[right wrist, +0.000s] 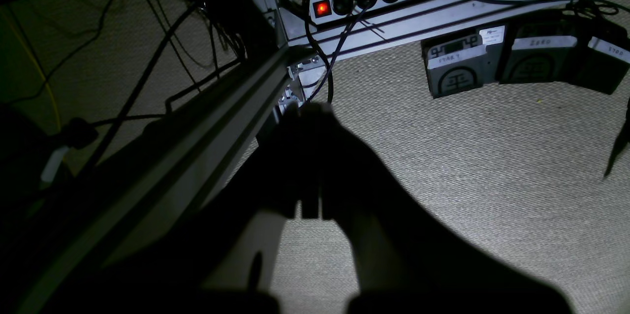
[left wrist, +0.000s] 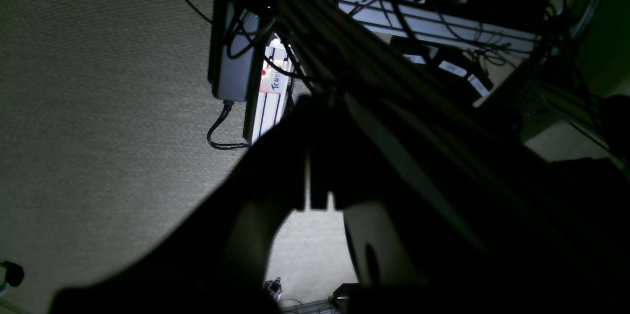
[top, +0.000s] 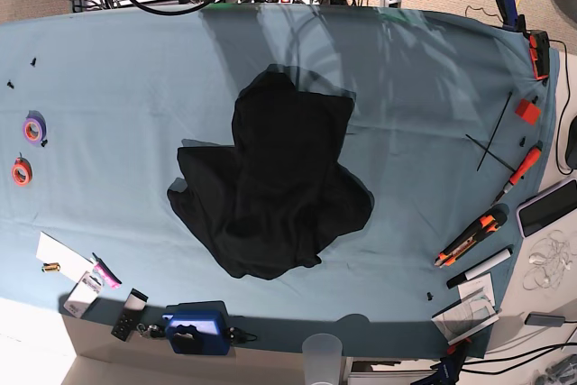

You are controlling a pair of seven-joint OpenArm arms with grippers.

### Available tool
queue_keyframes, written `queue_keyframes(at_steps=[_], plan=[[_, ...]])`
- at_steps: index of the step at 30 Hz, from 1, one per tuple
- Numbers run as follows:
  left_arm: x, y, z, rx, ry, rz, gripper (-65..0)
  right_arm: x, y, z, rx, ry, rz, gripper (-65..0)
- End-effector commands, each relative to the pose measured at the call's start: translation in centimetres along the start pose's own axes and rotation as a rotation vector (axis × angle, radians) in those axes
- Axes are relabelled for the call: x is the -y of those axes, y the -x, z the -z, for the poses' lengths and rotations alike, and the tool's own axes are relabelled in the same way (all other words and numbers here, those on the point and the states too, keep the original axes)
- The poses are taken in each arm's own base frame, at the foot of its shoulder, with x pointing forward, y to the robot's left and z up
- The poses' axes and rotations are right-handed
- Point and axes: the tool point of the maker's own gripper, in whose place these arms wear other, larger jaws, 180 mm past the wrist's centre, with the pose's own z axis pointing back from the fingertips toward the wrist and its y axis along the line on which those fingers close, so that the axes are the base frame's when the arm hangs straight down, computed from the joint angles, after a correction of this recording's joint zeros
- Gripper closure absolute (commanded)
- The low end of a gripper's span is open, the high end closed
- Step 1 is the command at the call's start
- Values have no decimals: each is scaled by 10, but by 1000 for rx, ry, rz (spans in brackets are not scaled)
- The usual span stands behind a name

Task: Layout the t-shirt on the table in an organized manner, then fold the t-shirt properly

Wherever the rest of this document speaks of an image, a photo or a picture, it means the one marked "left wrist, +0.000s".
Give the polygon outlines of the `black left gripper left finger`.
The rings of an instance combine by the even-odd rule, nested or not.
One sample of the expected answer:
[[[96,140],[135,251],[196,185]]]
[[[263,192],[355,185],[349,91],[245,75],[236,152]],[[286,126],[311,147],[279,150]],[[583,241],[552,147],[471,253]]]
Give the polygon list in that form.
[[[308,97],[249,148],[225,181],[142,259],[60,290],[52,314],[279,314],[263,289],[275,235],[304,206]]]

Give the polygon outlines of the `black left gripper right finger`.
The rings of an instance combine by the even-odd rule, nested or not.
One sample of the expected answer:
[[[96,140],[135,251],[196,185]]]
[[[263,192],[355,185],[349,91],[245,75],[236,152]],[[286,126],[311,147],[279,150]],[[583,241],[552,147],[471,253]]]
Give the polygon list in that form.
[[[451,94],[316,93],[351,157],[338,201],[380,199],[425,297],[486,311],[629,312],[629,182],[548,163]]]

